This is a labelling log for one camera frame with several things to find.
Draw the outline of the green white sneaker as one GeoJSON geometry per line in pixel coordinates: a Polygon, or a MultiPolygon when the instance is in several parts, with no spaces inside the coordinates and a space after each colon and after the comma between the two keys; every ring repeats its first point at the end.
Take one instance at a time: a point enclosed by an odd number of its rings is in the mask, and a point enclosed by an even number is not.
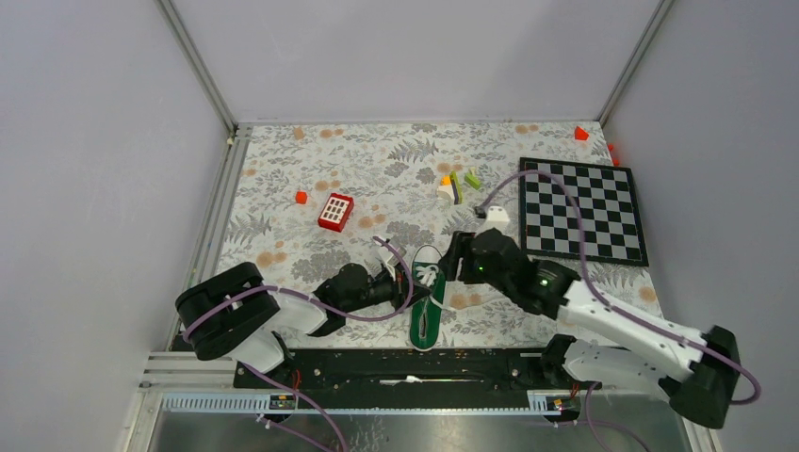
{"type": "MultiPolygon", "coordinates": [[[[413,270],[413,264],[429,263],[438,265],[441,258],[442,253],[435,246],[423,245],[414,255],[411,269],[413,270]]],[[[428,295],[431,291],[422,284],[420,285],[428,290],[428,294],[424,295],[412,306],[409,340],[415,350],[426,352],[432,350],[438,342],[443,310],[430,303],[428,295]]]]}

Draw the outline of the white shoelace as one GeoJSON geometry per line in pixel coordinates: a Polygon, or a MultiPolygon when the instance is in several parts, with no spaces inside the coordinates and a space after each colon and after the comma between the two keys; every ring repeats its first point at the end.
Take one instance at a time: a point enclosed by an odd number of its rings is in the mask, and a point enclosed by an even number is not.
{"type": "Polygon", "coordinates": [[[443,311],[457,312],[503,300],[503,297],[499,295],[493,295],[492,297],[480,294],[473,294],[468,297],[462,297],[459,294],[447,296],[446,280],[436,264],[413,264],[413,271],[415,281],[431,291],[428,295],[430,303],[443,311]]]}

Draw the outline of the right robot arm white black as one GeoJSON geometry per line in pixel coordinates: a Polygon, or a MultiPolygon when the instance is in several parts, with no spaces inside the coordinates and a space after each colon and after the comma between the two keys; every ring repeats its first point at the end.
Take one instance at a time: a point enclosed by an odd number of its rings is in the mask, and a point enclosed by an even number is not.
{"type": "Polygon", "coordinates": [[[564,334],[553,337],[540,363],[549,386],[573,380],[632,389],[667,402],[702,427],[724,426],[742,374],[732,331],[700,331],[628,306],[566,266],[529,258],[497,229],[455,233],[438,265],[449,282],[486,283],[529,314],[612,341],[612,347],[599,347],[564,334]]]}

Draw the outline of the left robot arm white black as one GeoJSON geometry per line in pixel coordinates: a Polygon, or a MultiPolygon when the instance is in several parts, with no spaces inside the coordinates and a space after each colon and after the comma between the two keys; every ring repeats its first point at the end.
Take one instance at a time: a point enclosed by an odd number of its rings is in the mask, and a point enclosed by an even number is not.
{"type": "Polygon", "coordinates": [[[371,276],[355,263],[342,266],[311,296],[268,286],[256,265],[243,263],[181,294],[174,302],[183,339],[200,361],[230,357],[255,368],[268,386],[289,381],[292,363],[282,330],[324,337],[343,328],[355,311],[385,302],[395,310],[431,293],[436,266],[383,266],[371,276]]]}

